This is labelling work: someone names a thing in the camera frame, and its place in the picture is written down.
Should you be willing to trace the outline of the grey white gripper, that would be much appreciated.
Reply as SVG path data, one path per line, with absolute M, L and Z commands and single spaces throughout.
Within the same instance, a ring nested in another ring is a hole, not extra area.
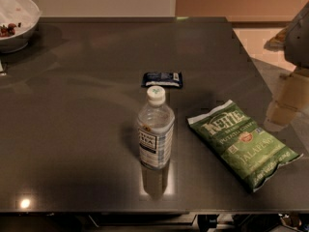
M 279 75 L 264 121 L 268 131 L 281 131 L 309 105 L 309 2 L 288 26 L 284 55 L 301 68 Z

